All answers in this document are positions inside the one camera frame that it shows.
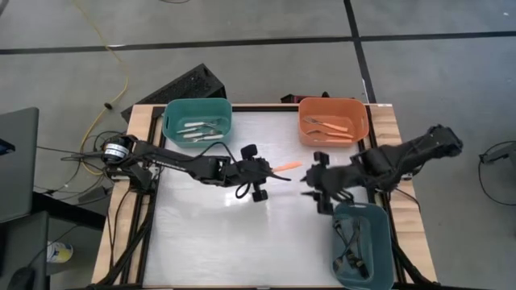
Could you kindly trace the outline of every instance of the black box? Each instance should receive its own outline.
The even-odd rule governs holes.
[[[200,64],[189,72],[171,81],[167,85],[151,93],[138,104],[168,104],[180,98],[226,98],[224,84],[204,65]],[[125,109],[121,115],[129,122],[132,106]]]

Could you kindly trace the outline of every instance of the wooden table frame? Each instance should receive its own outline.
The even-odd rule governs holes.
[[[371,104],[367,105],[370,125],[369,138],[360,144],[360,149],[381,146],[384,144],[397,145],[402,142],[396,117],[392,105]],[[133,107],[131,120],[127,128],[128,135],[134,135],[140,140],[147,140],[156,146],[164,146],[164,136],[161,134],[164,105],[136,105]],[[297,111],[297,104],[233,104],[234,111]],[[114,229],[114,217],[119,208],[120,201],[127,191],[128,181],[118,182],[113,190],[109,219]],[[409,181],[402,181],[399,188],[413,197],[414,188]],[[375,202],[381,205],[391,217],[391,224],[401,249],[404,250],[410,261],[429,280],[435,281],[435,269],[432,263],[430,251],[427,245],[427,237],[423,228],[421,215],[417,205],[404,196],[393,194],[390,202],[375,196]],[[114,243],[114,261],[117,261],[127,246],[129,238],[134,235],[141,225],[145,214],[153,206],[149,196],[137,196],[129,194],[120,206],[119,218],[116,225],[117,235]],[[97,262],[94,268],[92,283],[96,283],[107,274],[110,268],[110,238],[107,223],[104,226],[102,240],[98,249]],[[144,281],[145,261],[147,260],[148,242],[150,232],[136,248],[131,263],[127,265],[116,284],[142,284]],[[406,281],[405,273],[396,263],[396,279]]]

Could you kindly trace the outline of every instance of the tool in bin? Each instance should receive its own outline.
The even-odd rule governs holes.
[[[360,249],[360,219],[352,218],[352,237],[349,241],[346,239],[346,235],[342,231],[342,225],[340,221],[335,222],[333,228],[340,239],[342,240],[345,248],[340,257],[333,261],[333,271],[339,272],[343,266],[344,259],[347,260],[352,269],[358,269],[360,276],[364,279],[369,278],[369,271],[362,259],[362,250]],[[352,250],[352,247],[356,245],[356,255]]]
[[[312,117],[304,117],[303,120],[305,122],[310,123],[310,124],[316,124],[316,125],[325,126],[325,127],[331,128],[333,130],[341,131],[341,132],[344,132],[344,133],[347,132],[347,128],[346,127],[333,125],[333,124],[330,124],[330,123],[327,123],[327,122],[319,122],[319,121],[317,121],[316,119],[314,119]]]
[[[324,132],[324,131],[321,131],[321,130],[309,130],[308,132],[306,132],[307,135],[317,134],[317,133],[321,133],[321,134],[324,134],[326,136],[353,139],[353,135],[348,134],[348,133],[331,133],[331,132]]]
[[[183,138],[188,139],[188,138],[196,138],[196,137],[220,135],[220,134],[222,134],[222,132],[220,130],[212,129],[212,130],[209,130],[207,132],[198,132],[198,133],[184,134]]]
[[[220,134],[220,135],[210,135],[210,136],[204,136],[204,137],[200,137],[200,138],[193,138],[191,139],[192,142],[199,142],[199,141],[206,141],[206,140],[217,140],[217,139],[222,139],[224,137],[224,135]]]
[[[179,130],[177,131],[176,133],[178,134],[184,134],[184,133],[189,133],[189,132],[195,132],[195,131],[199,131],[202,129],[202,126],[197,126],[197,127],[193,127],[193,128],[188,128],[188,129],[184,129],[184,130]]]
[[[313,139],[316,142],[329,142],[329,143],[352,143],[351,139]]]
[[[220,118],[215,119],[214,121],[210,122],[187,122],[185,123],[185,127],[193,127],[193,126],[209,126],[214,128],[218,125],[218,122],[220,121]]]

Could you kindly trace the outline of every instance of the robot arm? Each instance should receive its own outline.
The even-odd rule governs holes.
[[[252,184],[255,190],[252,196],[256,202],[268,199],[267,192],[260,189],[260,185],[266,182],[267,177],[290,180],[274,175],[264,158],[254,157],[258,154],[256,145],[244,147],[241,153],[243,159],[240,161],[236,161],[231,153],[231,157],[203,153],[188,156],[153,146],[129,135],[108,143],[102,159],[108,174],[122,173],[129,176],[131,186],[143,193],[151,193],[154,190],[152,174],[145,164],[159,164],[186,172],[203,184],[221,187],[247,185],[248,188]]]
[[[354,155],[347,166],[327,168],[328,155],[315,152],[318,164],[312,165],[303,179],[315,188],[306,193],[318,202],[318,212],[333,214],[330,199],[343,201],[345,189],[355,186],[391,191],[396,188],[403,175],[417,171],[428,160],[445,156],[457,156],[462,151],[462,141],[452,129],[433,126],[416,139],[397,146],[383,145]]]

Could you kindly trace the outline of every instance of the utensil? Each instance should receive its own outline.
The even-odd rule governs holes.
[[[301,161],[296,161],[296,162],[292,162],[292,163],[289,163],[289,164],[285,164],[285,165],[273,168],[273,172],[282,172],[282,171],[285,171],[285,170],[290,170],[290,169],[298,168],[300,166],[302,166]]]
[[[321,130],[309,130],[308,132],[306,132],[307,135],[315,134],[315,133],[323,133],[324,135],[328,135],[328,136],[353,139],[353,135],[346,134],[346,133],[330,133],[330,132],[323,132]]]
[[[314,139],[315,142],[352,143],[350,139]]]
[[[308,122],[310,124],[317,124],[317,125],[326,126],[326,127],[331,128],[333,130],[337,130],[337,131],[341,131],[341,132],[347,132],[347,128],[346,127],[337,126],[337,125],[333,125],[333,124],[326,123],[326,122],[319,122],[319,121],[317,121],[316,119],[314,119],[312,117],[304,117],[303,121]]]
[[[189,123],[186,123],[185,124],[185,127],[192,127],[192,126],[210,126],[210,127],[214,127],[214,126],[217,126],[218,125],[218,121],[220,120],[220,118],[214,120],[214,121],[210,121],[210,122],[189,122]]]
[[[194,132],[194,131],[197,131],[199,129],[201,129],[202,126],[197,126],[197,127],[193,127],[193,128],[188,128],[188,129],[184,129],[184,130],[179,130],[177,131],[176,133],[178,134],[184,134],[184,133],[188,133],[188,132]]]
[[[194,138],[191,141],[199,142],[199,141],[203,141],[203,140],[216,140],[216,139],[222,139],[223,137],[224,137],[224,135],[220,134],[220,135],[205,136],[205,137],[201,137],[201,138]]]
[[[202,136],[211,136],[211,135],[220,135],[222,132],[220,130],[209,130],[207,132],[199,132],[199,133],[190,133],[190,134],[184,134],[183,138],[195,138],[195,137],[202,137]]]

